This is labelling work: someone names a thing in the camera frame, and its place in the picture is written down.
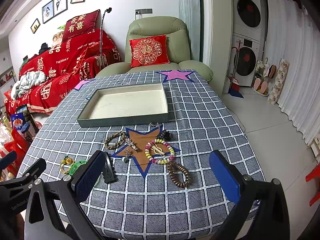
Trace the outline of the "green plastic bangle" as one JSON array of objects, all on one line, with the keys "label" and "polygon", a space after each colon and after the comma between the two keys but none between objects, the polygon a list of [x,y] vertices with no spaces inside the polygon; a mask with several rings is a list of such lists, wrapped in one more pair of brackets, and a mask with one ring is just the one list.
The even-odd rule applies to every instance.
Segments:
[{"label": "green plastic bangle", "polygon": [[69,169],[69,171],[68,171],[67,174],[73,176],[73,175],[75,174],[75,172],[77,171],[77,169],[78,169],[80,166],[85,165],[86,163],[87,163],[86,160],[80,160],[80,161],[75,162],[75,163],[71,166],[71,168]]}]

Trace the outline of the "black scalloped hair clip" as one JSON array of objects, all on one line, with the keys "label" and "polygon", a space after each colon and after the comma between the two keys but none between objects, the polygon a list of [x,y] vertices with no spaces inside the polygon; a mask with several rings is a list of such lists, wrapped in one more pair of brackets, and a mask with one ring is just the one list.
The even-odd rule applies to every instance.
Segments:
[{"label": "black scalloped hair clip", "polygon": [[104,152],[105,156],[105,167],[103,169],[103,178],[106,184],[113,183],[116,181],[116,177],[114,175],[112,159],[109,157],[107,152]]}]

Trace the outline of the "silver charm with ring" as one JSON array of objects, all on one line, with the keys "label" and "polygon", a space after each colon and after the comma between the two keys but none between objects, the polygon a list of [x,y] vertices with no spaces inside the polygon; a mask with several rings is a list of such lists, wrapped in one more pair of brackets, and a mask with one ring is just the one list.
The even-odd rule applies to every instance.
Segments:
[{"label": "silver charm with ring", "polygon": [[126,148],[124,150],[124,153],[125,153],[125,156],[122,158],[122,161],[124,163],[127,163],[129,161],[129,159],[131,158],[131,151],[128,148]]}]

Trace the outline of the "beige hair clip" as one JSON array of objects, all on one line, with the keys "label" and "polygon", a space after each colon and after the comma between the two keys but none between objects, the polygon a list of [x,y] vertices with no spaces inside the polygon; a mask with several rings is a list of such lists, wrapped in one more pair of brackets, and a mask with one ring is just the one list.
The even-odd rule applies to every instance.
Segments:
[{"label": "beige hair clip", "polygon": [[158,147],[158,145],[154,141],[150,142],[150,148],[153,150],[155,154],[165,155],[163,150],[160,147]]}]

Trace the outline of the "small black claw clip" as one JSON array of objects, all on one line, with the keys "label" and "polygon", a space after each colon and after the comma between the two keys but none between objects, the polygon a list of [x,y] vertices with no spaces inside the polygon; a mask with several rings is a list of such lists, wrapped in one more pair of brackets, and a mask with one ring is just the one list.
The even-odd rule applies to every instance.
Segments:
[{"label": "small black claw clip", "polygon": [[170,140],[171,140],[171,138],[170,138],[170,132],[167,131],[167,130],[163,130],[163,131],[159,132],[159,134],[157,135],[156,138],[157,138],[157,139],[164,140],[164,141],[170,141]]}]

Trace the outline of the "grey jewelry tray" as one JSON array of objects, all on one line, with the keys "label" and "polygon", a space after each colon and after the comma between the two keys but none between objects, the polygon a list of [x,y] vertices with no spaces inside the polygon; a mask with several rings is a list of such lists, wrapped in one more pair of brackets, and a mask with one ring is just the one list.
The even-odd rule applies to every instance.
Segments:
[{"label": "grey jewelry tray", "polygon": [[77,121],[82,128],[165,123],[167,96],[161,83],[97,89]]}]

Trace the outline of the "blue snack box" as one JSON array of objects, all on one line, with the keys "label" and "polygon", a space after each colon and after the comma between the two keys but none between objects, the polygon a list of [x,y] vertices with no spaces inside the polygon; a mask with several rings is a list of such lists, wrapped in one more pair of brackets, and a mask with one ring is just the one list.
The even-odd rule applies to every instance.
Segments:
[{"label": "blue snack box", "polygon": [[16,113],[10,116],[11,125],[27,141],[32,141],[36,137],[36,125],[30,116],[24,113]]}]

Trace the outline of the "brown star mat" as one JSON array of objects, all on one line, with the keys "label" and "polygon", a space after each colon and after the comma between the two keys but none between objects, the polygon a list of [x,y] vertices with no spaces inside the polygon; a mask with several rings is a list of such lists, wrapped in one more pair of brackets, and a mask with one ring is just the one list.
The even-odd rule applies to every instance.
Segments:
[{"label": "brown star mat", "polygon": [[[125,128],[125,131],[119,131],[105,140],[105,147],[108,150],[114,150],[113,158],[122,159],[125,156],[124,150],[128,148],[131,151],[131,158],[129,161],[135,163],[135,167],[139,170],[143,178],[146,178],[148,171],[152,165],[168,165],[175,160],[176,154],[180,151],[178,148],[172,146],[168,141],[157,139],[159,132],[163,131],[163,126],[152,128],[148,132],[139,132],[130,128]],[[140,149],[135,152],[129,147],[125,139],[130,138],[135,145]],[[154,141],[160,147],[165,155],[158,155],[150,148],[150,142]]]}]

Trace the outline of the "pink star sticker left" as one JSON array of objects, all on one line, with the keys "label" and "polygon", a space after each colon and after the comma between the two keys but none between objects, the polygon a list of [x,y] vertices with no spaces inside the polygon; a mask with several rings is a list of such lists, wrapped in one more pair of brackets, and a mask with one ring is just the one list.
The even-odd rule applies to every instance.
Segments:
[{"label": "pink star sticker left", "polygon": [[94,81],[94,79],[81,80],[75,87],[74,90],[79,91],[85,84]]}]

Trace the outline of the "pink star sticker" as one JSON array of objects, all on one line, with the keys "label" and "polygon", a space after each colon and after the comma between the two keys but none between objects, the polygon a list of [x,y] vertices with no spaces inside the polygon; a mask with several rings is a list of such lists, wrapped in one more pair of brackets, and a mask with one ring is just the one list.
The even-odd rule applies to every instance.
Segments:
[{"label": "pink star sticker", "polygon": [[182,81],[193,82],[193,80],[189,76],[191,74],[195,74],[195,71],[181,71],[181,70],[175,69],[175,70],[159,71],[157,73],[164,75],[163,83],[169,82],[171,80],[182,80]]},{"label": "pink star sticker", "polygon": [[74,90],[79,91],[85,84],[94,81],[94,79],[81,80],[75,87]]}]

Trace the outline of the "grey white blanket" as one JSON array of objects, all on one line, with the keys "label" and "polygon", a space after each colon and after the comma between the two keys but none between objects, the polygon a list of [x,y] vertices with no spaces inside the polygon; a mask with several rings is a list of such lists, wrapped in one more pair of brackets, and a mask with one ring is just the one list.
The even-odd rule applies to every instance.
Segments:
[{"label": "grey white blanket", "polygon": [[39,86],[44,83],[48,77],[42,71],[31,71],[27,72],[20,77],[20,79],[13,85],[11,90],[11,99],[16,100],[21,98],[25,93],[27,93],[34,86]]}]

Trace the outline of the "patterned board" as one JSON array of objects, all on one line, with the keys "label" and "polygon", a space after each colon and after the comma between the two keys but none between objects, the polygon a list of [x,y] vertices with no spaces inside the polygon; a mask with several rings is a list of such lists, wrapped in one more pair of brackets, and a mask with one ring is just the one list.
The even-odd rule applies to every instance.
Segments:
[{"label": "patterned board", "polygon": [[289,61],[285,59],[280,59],[278,70],[275,75],[275,80],[268,96],[268,102],[272,105],[275,105],[280,98],[280,94],[284,87],[289,66],[290,66]]}]

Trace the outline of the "slippers rack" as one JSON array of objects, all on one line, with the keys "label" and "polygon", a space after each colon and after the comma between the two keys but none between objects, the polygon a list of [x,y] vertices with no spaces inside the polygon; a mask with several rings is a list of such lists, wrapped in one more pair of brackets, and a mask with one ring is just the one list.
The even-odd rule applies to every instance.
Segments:
[{"label": "slippers rack", "polygon": [[252,81],[252,89],[259,95],[268,96],[268,85],[277,71],[275,64],[270,64],[268,57],[263,61],[258,60],[255,65],[255,74]]}]

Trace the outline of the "red embroidered cushion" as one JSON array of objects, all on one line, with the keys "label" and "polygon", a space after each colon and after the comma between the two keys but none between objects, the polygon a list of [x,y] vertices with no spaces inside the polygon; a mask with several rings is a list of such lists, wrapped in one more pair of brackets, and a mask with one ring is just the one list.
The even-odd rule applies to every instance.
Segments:
[{"label": "red embroidered cushion", "polygon": [[170,63],[166,35],[130,40],[131,68]]}]

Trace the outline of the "upper dryer machine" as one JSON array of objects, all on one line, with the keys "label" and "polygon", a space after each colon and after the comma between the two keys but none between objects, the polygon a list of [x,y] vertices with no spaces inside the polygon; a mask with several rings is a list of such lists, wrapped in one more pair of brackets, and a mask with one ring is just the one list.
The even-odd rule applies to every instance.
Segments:
[{"label": "upper dryer machine", "polygon": [[260,0],[233,0],[233,33],[260,42]]}]

